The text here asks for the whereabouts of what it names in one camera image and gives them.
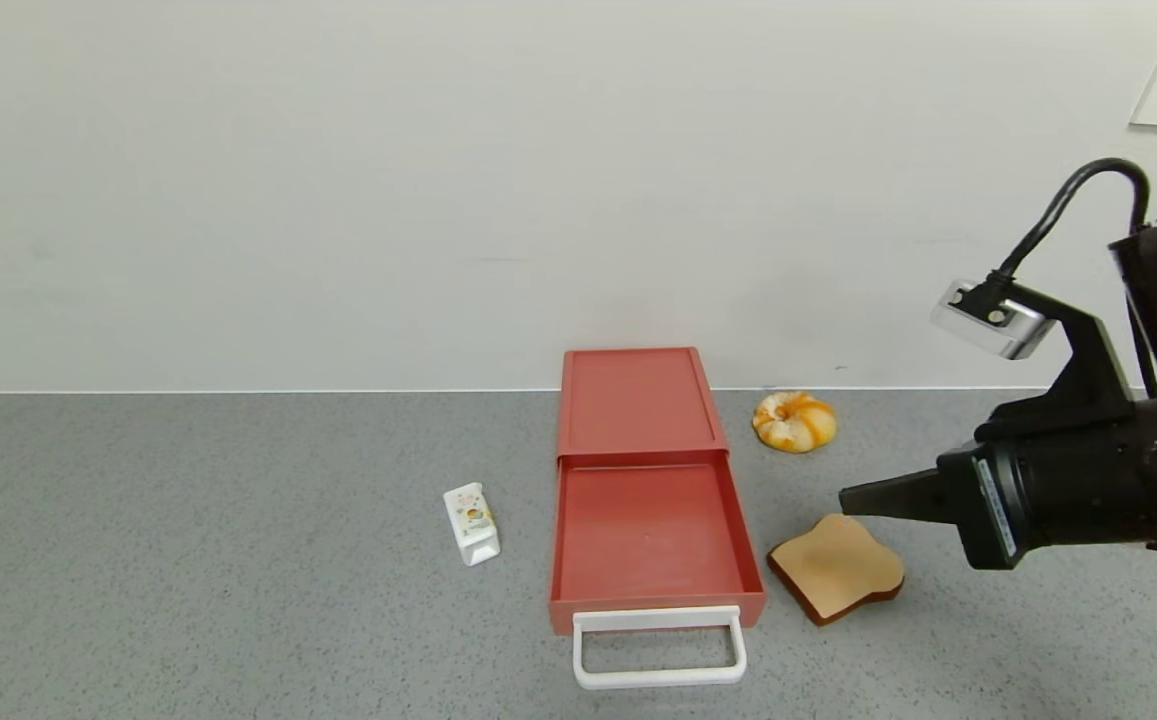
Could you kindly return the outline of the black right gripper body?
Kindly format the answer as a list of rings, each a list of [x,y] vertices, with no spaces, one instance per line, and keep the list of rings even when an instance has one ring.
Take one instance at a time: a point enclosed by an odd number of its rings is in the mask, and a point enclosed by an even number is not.
[[[1039,548],[1144,542],[1149,515],[1137,464],[1157,439],[1157,398],[1095,419],[1075,401],[1014,401],[975,442],[939,456],[966,559],[1014,570]]]

